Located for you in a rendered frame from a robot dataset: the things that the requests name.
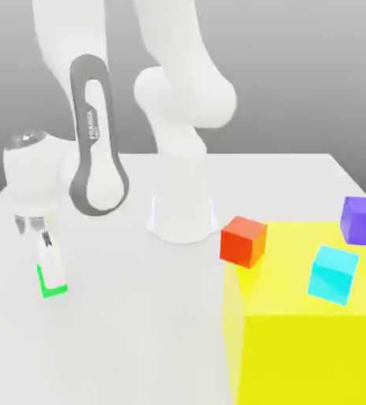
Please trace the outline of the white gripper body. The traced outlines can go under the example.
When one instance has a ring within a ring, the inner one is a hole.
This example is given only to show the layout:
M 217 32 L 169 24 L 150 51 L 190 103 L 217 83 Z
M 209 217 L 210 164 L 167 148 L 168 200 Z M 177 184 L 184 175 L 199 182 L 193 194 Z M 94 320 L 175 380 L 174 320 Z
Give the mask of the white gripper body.
M 44 285 L 52 290 L 66 284 L 62 255 L 58 241 L 50 237 L 51 244 L 47 244 L 42 235 L 38 236 L 37 248 Z

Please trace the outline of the small green cube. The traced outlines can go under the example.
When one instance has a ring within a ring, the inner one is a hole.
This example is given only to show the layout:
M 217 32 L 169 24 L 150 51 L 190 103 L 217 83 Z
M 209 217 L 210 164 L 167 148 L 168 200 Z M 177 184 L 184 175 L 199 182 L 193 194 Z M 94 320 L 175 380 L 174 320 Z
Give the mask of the small green cube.
M 39 264 L 36 265 L 36 269 L 38 272 L 39 280 L 40 280 L 40 288 L 43 294 L 44 298 L 48 297 L 53 297 L 53 296 L 58 296 L 60 294 L 65 293 L 68 290 L 68 285 L 64 284 L 61 286 L 57 286 L 54 288 L 48 288 L 45 284 L 44 278 L 43 278 L 43 272 Z

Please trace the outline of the small red cube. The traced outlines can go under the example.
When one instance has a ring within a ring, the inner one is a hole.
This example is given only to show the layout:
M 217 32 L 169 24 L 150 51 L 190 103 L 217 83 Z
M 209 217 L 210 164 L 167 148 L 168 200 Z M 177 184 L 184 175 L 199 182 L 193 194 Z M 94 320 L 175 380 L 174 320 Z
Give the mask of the small red cube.
M 252 268 L 266 250 L 267 224 L 234 217 L 221 230 L 220 258 Z

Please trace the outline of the small cyan cube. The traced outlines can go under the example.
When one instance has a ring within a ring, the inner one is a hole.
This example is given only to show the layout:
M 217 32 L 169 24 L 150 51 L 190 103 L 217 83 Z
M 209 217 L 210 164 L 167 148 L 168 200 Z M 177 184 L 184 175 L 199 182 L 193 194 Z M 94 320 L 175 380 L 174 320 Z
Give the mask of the small cyan cube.
M 321 245 L 311 265 L 308 294 L 346 306 L 359 259 L 356 253 Z

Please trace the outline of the small purple cube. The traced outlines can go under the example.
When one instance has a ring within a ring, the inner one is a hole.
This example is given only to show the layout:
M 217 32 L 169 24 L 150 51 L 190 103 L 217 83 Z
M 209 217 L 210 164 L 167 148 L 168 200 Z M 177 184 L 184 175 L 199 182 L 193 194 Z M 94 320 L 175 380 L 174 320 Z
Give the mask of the small purple cube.
M 366 245 L 366 197 L 345 197 L 340 228 L 347 244 Z

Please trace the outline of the large yellow box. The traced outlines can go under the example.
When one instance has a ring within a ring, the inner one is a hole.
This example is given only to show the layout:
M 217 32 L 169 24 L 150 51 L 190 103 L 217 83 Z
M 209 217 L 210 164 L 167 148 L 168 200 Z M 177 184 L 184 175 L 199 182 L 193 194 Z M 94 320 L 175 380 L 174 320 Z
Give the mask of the large yellow box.
M 359 257 L 346 305 L 308 294 L 323 245 Z M 232 405 L 366 405 L 366 246 L 335 222 L 275 221 L 252 267 L 225 264 Z

